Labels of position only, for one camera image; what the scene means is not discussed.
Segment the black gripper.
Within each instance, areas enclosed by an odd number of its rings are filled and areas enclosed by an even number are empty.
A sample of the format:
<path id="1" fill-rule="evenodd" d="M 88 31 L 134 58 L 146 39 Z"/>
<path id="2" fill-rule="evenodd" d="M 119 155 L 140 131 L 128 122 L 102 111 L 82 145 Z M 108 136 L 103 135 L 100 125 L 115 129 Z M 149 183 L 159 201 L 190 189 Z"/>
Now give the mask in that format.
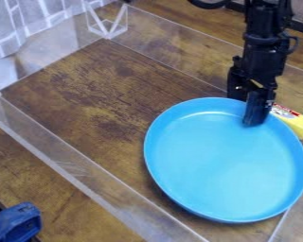
<path id="1" fill-rule="evenodd" d="M 278 87 L 276 78 L 284 74 L 290 44 L 290 36 L 285 32 L 268 38 L 245 34 L 243 55 L 233 58 L 229 71 L 227 97 L 246 101 L 243 124 L 247 127 L 262 125 L 268 119 L 276 99 L 273 90 Z M 258 89 L 253 80 L 265 89 Z"/>

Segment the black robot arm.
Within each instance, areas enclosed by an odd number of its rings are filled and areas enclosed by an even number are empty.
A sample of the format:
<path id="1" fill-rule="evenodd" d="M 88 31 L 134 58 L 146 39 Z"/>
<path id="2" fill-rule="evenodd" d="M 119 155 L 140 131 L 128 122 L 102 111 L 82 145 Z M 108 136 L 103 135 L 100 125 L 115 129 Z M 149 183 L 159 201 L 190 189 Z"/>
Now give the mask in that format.
<path id="1" fill-rule="evenodd" d="M 298 37 L 286 30 L 293 17 L 292 0 L 245 0 L 245 51 L 233 58 L 227 97 L 246 102 L 243 124 L 266 122 L 276 101 L 276 78 L 284 75 Z"/>

